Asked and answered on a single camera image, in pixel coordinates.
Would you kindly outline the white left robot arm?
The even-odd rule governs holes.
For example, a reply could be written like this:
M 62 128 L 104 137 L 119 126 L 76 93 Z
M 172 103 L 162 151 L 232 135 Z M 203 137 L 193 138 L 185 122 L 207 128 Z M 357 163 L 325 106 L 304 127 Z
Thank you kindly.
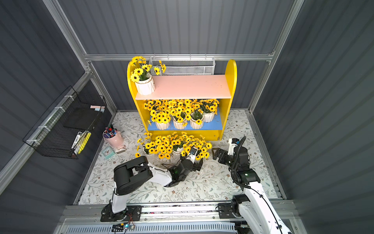
M 165 170 L 148 162 L 147 157 L 140 156 L 114 168 L 115 188 L 110 201 L 113 214 L 123 212 L 127 208 L 130 193 L 137 190 L 145 182 L 155 182 L 164 187 L 174 187 L 185 181 L 192 171 L 200 171 L 202 160 L 192 156 L 181 159 L 179 164 Z

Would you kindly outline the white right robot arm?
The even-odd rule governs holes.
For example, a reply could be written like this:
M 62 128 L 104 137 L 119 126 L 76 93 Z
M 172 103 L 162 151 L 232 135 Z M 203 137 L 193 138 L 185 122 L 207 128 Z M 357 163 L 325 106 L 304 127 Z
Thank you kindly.
M 233 215 L 244 218 L 255 234 L 293 233 L 269 201 L 257 173 L 250 168 L 247 149 L 236 146 L 231 155 L 220 148 L 212 151 L 213 158 L 228 166 L 233 183 L 243 191 L 231 200 Z

